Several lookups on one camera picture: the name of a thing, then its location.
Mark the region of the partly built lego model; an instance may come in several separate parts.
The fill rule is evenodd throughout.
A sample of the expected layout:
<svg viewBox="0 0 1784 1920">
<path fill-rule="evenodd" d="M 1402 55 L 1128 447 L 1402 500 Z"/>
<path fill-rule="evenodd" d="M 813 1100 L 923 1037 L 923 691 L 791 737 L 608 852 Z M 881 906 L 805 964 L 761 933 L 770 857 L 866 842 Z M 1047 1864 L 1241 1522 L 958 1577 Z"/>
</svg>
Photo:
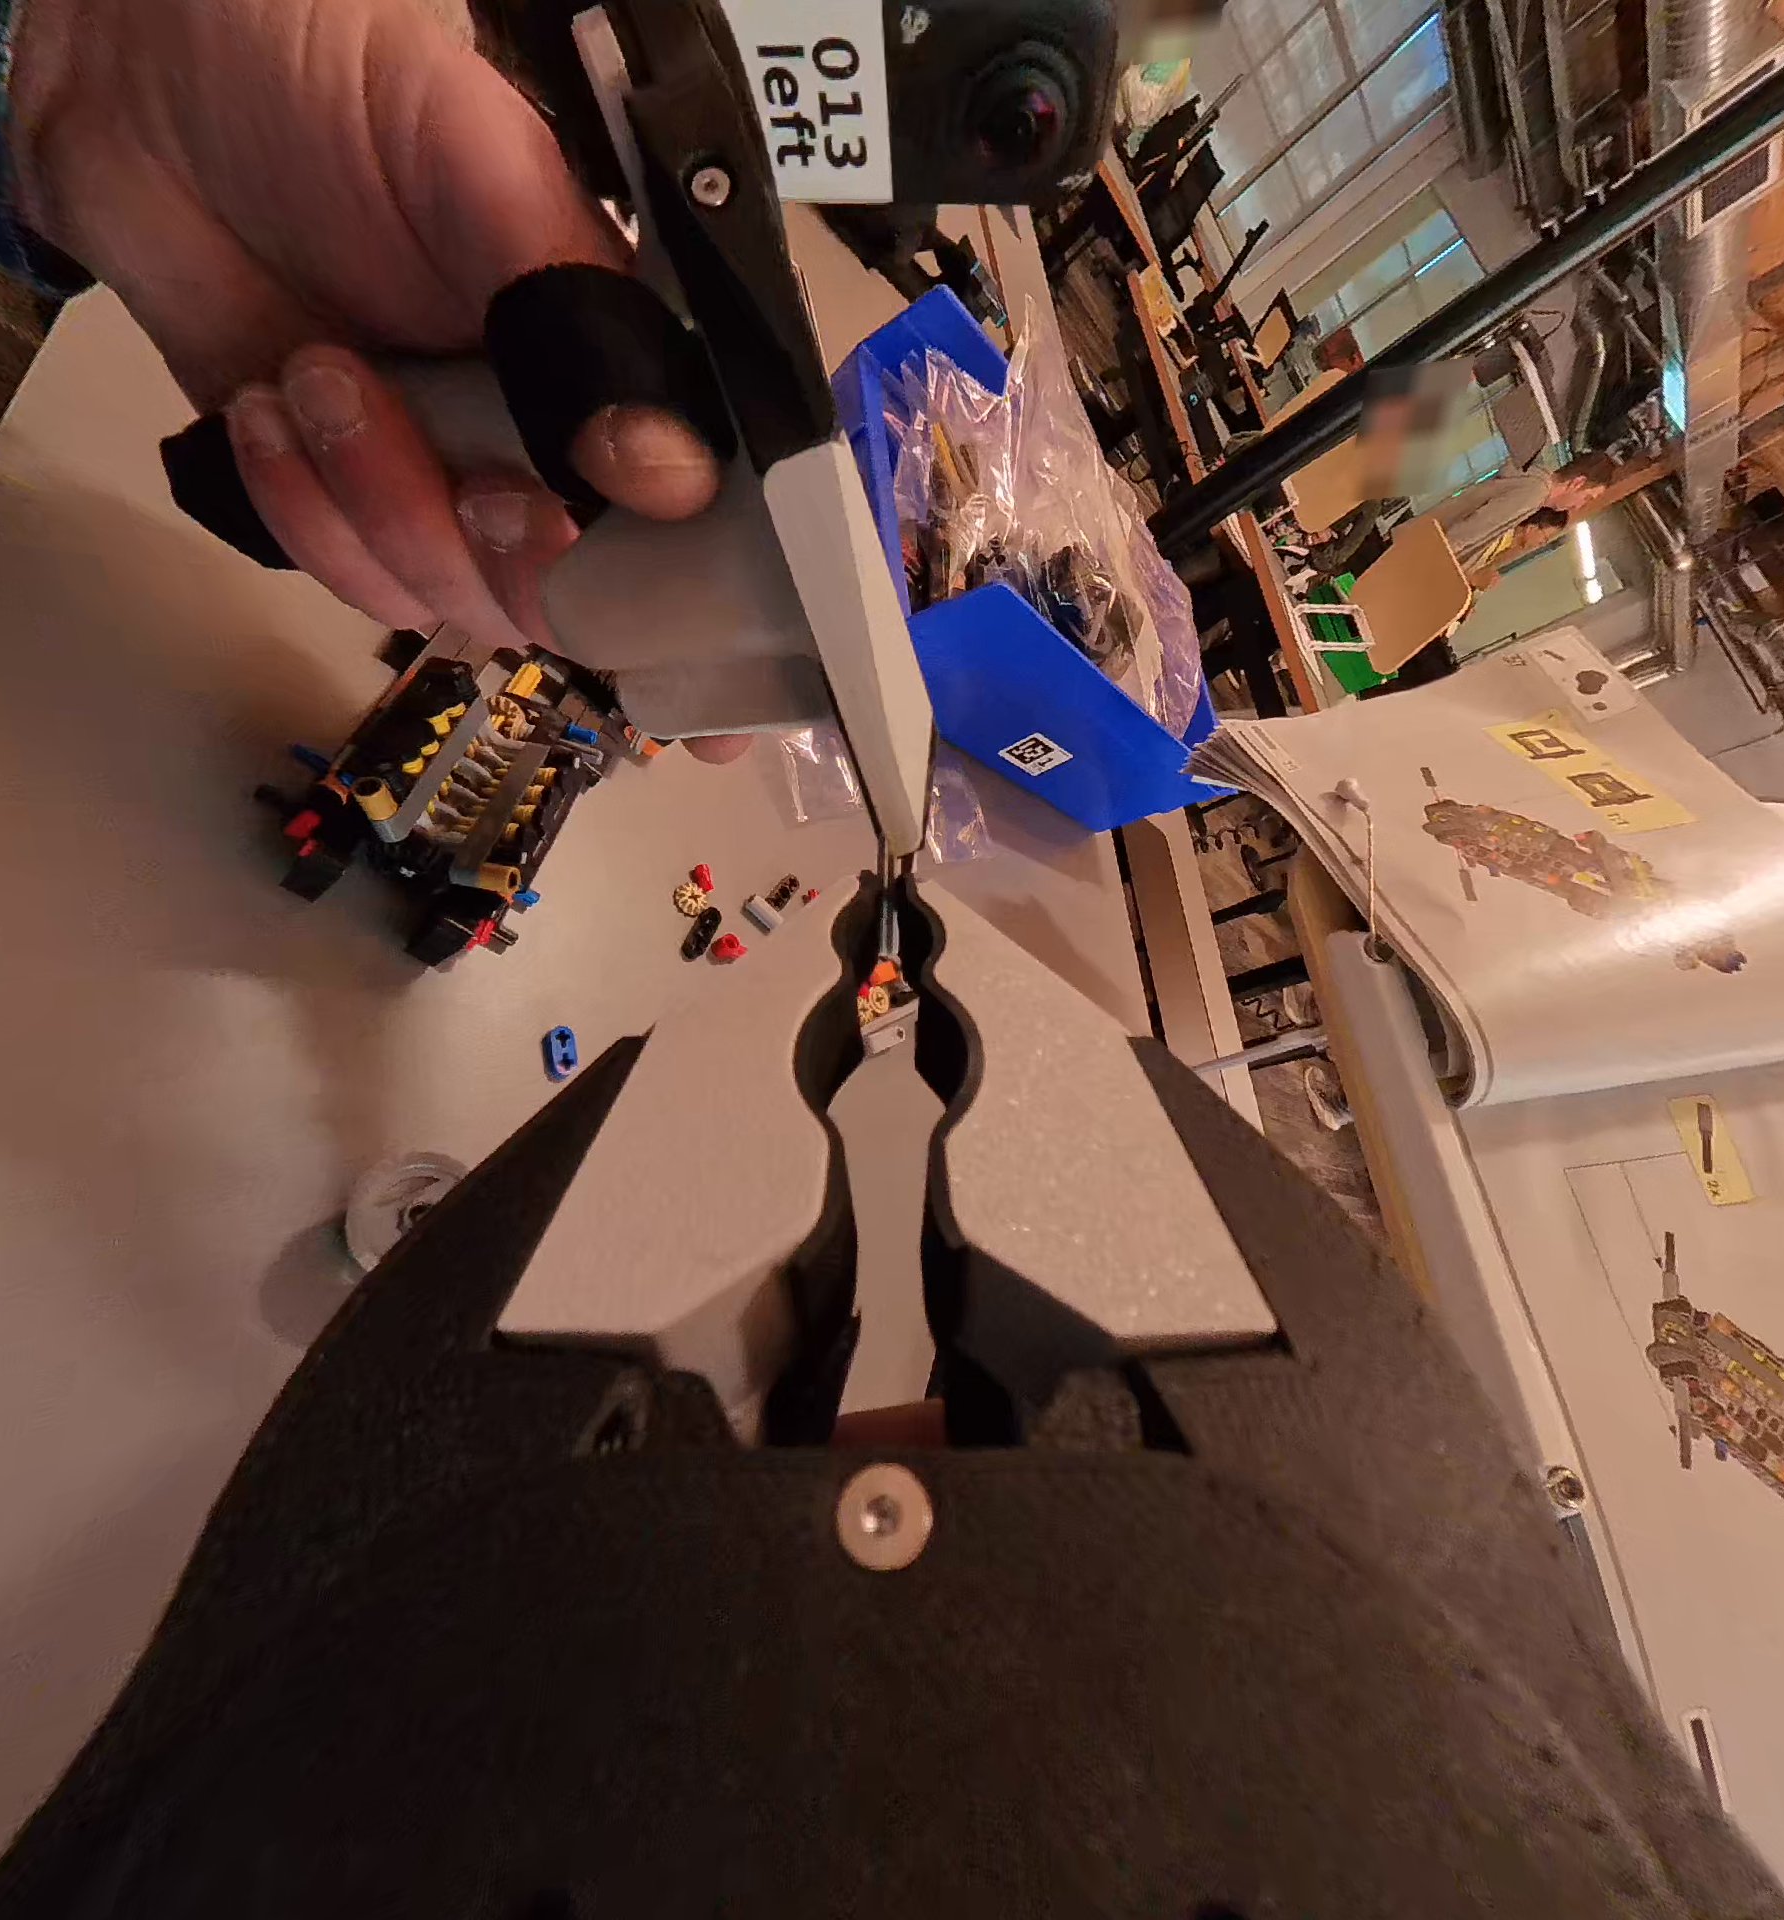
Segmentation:
<svg viewBox="0 0 1784 1920">
<path fill-rule="evenodd" d="M 556 647 L 493 647 L 439 625 L 394 630 L 376 655 L 390 680 L 345 740 L 297 745 L 304 783 L 255 790 L 284 839 L 279 885 L 317 903 L 373 872 L 400 901 L 408 959 L 427 971 L 508 949 L 576 802 L 669 740 Z"/>
</svg>

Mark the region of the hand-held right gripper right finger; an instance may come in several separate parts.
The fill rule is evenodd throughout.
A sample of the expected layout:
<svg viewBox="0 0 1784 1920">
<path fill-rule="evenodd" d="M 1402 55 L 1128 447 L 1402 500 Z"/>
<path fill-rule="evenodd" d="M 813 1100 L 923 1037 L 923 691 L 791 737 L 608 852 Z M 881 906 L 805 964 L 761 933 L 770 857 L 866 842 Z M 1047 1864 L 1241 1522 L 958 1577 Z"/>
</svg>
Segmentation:
<svg viewBox="0 0 1784 1920">
<path fill-rule="evenodd" d="M 1224 1100 L 976 909 L 897 885 L 915 1062 L 942 1105 L 921 1228 L 951 1444 L 1013 1445 L 1080 1377 L 1266 1350 L 1280 1325 L 1209 1185 Z"/>
</svg>

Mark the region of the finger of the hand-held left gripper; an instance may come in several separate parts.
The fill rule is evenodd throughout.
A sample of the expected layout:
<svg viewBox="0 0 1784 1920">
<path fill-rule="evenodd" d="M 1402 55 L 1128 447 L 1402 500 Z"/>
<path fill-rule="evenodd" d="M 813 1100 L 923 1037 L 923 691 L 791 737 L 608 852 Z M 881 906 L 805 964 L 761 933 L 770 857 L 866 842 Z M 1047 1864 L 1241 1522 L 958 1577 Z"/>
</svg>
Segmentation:
<svg viewBox="0 0 1784 1920">
<path fill-rule="evenodd" d="M 893 857 L 916 857 L 934 711 L 849 443 L 775 463 L 761 492 L 879 841 Z"/>
</svg>

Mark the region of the black storage rack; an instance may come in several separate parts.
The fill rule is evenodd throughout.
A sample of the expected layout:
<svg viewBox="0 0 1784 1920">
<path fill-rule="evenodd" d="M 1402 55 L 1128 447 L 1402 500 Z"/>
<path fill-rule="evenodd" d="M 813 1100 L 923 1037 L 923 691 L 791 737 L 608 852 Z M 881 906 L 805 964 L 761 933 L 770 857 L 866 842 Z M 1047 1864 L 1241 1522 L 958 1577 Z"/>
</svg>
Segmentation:
<svg viewBox="0 0 1784 1920">
<path fill-rule="evenodd" d="M 1258 986 L 1250 995 L 1231 989 L 1231 981 L 1300 956 L 1282 892 L 1290 874 L 1297 839 L 1264 813 L 1217 827 L 1207 820 L 1207 847 L 1193 856 L 1217 959 L 1210 985 L 1210 1029 L 1217 1059 L 1237 1054 L 1248 1045 L 1279 1039 L 1294 1029 L 1316 1026 L 1316 999 L 1303 983 L 1292 986 L 1292 1010 L 1285 1006 L 1285 985 Z M 1264 1069 L 1227 1069 L 1221 1085 L 1233 1106 L 1251 1095 L 1255 1125 L 1282 1147 L 1316 1136 L 1306 1092 L 1311 1060 L 1279 1062 Z"/>
</svg>

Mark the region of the black metal pole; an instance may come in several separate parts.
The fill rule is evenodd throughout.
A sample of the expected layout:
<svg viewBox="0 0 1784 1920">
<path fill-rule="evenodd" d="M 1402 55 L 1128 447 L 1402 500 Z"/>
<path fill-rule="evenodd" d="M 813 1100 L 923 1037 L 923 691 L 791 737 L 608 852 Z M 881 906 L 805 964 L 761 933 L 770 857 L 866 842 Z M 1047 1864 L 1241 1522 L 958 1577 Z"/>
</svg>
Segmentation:
<svg viewBox="0 0 1784 1920">
<path fill-rule="evenodd" d="M 1342 443 L 1374 390 L 1427 365 L 1464 358 L 1563 279 L 1621 246 L 1689 196 L 1784 134 L 1784 61 L 1748 84 L 1663 153 L 1649 157 L 1598 201 L 1551 226 L 1538 245 L 1465 289 L 1381 353 L 1301 407 L 1280 414 L 1264 436 L 1204 482 L 1173 496 L 1150 522 L 1165 559 L 1187 556 L 1225 519 L 1250 509 Z"/>
</svg>

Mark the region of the white book stand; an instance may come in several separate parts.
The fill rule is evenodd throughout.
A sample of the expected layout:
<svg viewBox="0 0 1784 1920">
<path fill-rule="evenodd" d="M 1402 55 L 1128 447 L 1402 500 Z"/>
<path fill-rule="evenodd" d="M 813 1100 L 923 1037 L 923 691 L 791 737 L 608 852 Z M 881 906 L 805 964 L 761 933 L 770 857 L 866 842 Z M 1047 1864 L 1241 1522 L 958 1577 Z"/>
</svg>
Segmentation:
<svg viewBox="0 0 1784 1920">
<path fill-rule="evenodd" d="M 1579 1445 L 1458 1125 L 1439 1006 L 1399 959 L 1375 956 L 1354 903 L 1311 852 L 1289 861 L 1289 916 L 1389 1249 L 1500 1408 L 1551 1518 L 1579 1534 L 1588 1501 Z"/>
</svg>

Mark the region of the green crate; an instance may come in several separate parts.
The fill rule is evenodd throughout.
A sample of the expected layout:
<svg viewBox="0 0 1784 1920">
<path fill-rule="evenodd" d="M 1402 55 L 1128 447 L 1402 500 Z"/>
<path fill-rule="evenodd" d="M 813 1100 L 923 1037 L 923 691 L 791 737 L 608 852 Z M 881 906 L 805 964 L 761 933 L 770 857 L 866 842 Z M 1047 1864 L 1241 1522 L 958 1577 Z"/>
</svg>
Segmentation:
<svg viewBox="0 0 1784 1920">
<path fill-rule="evenodd" d="M 1340 700 L 1356 700 L 1370 691 L 1391 684 L 1397 670 L 1380 672 L 1368 657 L 1368 638 L 1360 631 L 1354 612 L 1340 614 L 1344 591 L 1330 580 L 1311 577 L 1303 588 L 1306 598 L 1300 605 L 1303 624 L 1306 660 L 1314 687 L 1325 684 L 1323 706 Z"/>
</svg>

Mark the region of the beige chair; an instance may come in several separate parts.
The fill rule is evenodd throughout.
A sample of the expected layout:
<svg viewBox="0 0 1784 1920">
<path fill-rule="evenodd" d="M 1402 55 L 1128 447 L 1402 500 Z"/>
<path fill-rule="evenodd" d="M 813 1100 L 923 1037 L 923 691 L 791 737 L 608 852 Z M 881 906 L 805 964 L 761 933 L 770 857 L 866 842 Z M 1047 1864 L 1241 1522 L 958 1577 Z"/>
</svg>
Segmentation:
<svg viewBox="0 0 1784 1920">
<path fill-rule="evenodd" d="M 1448 638 L 1470 612 L 1476 591 L 1445 528 L 1433 519 L 1399 524 L 1388 549 L 1354 575 L 1352 620 L 1366 642 L 1368 669 L 1384 679 Z"/>
</svg>

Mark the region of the silver ventilation duct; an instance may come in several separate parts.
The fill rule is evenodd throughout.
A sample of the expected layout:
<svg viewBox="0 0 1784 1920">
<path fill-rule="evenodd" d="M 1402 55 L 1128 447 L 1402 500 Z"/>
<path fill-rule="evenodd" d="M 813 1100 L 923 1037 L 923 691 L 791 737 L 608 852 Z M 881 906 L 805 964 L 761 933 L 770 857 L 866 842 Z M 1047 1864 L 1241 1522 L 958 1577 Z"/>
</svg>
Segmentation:
<svg viewBox="0 0 1784 1920">
<path fill-rule="evenodd" d="M 1784 57 L 1784 29 L 1767 5 L 1649 2 L 1649 120 L 1653 148 L 1681 136 Z M 1663 223 L 1661 268 L 1674 359 L 1666 395 L 1686 453 L 1736 443 L 1748 316 L 1748 217 L 1770 180 L 1763 154 L 1694 189 Z"/>
</svg>

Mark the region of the lego instruction booklet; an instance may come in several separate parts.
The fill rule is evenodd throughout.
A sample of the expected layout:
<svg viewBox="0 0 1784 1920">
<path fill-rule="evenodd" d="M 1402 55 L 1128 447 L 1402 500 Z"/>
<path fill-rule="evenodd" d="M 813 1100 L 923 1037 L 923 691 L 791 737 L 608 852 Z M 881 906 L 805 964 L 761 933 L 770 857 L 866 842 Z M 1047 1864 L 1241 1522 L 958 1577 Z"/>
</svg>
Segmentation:
<svg viewBox="0 0 1784 1920">
<path fill-rule="evenodd" d="M 1784 1883 L 1784 806 L 1572 630 L 1417 691 L 1221 723 L 1425 985 L 1551 1360 L 1587 1594 Z"/>
</svg>

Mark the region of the large paned window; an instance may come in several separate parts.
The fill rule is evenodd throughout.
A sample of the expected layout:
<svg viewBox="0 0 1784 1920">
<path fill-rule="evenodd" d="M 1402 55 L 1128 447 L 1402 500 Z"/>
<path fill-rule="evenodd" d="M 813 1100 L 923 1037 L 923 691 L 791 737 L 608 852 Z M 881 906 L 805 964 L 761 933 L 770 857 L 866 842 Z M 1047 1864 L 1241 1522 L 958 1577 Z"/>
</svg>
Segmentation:
<svg viewBox="0 0 1784 1920">
<path fill-rule="evenodd" d="M 1239 310 L 1391 332 L 1417 275 L 1455 288 L 1472 258 L 1440 194 L 1464 158 L 1448 5 L 1239 2 L 1209 47 L 1237 61 L 1214 151 L 1217 226 L 1233 254 L 1258 238 Z"/>
</svg>

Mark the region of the plastic bags of lego parts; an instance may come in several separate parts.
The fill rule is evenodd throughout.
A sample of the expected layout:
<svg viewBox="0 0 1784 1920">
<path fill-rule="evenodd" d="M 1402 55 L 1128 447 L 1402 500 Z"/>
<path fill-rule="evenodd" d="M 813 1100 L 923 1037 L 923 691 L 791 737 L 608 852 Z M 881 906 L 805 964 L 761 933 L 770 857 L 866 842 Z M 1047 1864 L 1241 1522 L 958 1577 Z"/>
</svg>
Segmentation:
<svg viewBox="0 0 1784 1920">
<path fill-rule="evenodd" d="M 911 610 L 1006 586 L 1173 739 L 1204 687 L 1193 600 L 1034 310 L 988 389 L 929 346 L 885 383 Z"/>
</svg>

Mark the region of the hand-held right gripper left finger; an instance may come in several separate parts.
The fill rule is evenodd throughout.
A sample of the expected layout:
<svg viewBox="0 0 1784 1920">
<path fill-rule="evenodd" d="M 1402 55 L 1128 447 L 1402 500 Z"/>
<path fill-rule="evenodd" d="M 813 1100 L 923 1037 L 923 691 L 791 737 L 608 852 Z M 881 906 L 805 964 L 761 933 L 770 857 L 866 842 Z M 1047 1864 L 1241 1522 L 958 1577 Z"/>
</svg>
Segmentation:
<svg viewBox="0 0 1784 1920">
<path fill-rule="evenodd" d="M 643 1039 L 497 1332 L 705 1380 L 735 1430 L 833 1432 L 860 1338 L 828 1110 L 858 1069 L 879 879 L 849 876 Z"/>
</svg>

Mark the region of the person's left hand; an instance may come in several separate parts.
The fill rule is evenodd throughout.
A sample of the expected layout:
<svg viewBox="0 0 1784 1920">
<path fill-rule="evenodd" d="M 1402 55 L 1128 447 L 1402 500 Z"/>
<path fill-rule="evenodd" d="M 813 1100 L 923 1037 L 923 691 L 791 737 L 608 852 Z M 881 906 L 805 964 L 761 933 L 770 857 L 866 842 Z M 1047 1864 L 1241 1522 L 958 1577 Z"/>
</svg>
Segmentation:
<svg viewBox="0 0 1784 1920">
<path fill-rule="evenodd" d="M 286 561 L 388 627 L 544 642 L 568 506 L 434 448 L 386 355 L 482 347 L 529 281 L 573 498 L 700 512 L 719 455 L 677 412 L 667 310 L 531 103 L 425 5 L 21 5 L 9 151 L 23 223 L 123 300 Z"/>
</svg>

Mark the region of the blue storage bin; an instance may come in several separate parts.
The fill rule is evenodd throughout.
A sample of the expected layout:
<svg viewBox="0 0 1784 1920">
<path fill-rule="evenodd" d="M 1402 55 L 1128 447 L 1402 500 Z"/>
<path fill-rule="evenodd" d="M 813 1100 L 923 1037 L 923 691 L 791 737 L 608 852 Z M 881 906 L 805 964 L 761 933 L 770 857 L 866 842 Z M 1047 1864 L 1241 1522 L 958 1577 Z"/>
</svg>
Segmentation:
<svg viewBox="0 0 1784 1920">
<path fill-rule="evenodd" d="M 1204 680 L 1187 737 L 1173 739 L 1006 586 L 911 610 L 891 498 L 883 400 L 888 379 L 929 346 L 988 389 L 1002 386 L 1009 355 L 951 289 L 938 286 L 862 339 L 837 369 L 833 389 L 938 739 L 1092 831 L 1224 797 L 1227 786 L 1204 777 L 1193 760 L 1217 730 Z"/>
</svg>

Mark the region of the grey lego wheel hub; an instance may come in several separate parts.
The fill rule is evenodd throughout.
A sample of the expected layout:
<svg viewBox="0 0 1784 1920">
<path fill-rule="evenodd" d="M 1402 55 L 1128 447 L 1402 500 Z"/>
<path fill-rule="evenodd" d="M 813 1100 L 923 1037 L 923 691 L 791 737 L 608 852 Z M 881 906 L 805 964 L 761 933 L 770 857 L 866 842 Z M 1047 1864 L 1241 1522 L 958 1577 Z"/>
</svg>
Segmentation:
<svg viewBox="0 0 1784 1920">
<path fill-rule="evenodd" d="M 362 1174 L 341 1222 L 351 1265 L 375 1270 L 467 1175 L 467 1163 L 445 1153 L 386 1159 Z"/>
</svg>

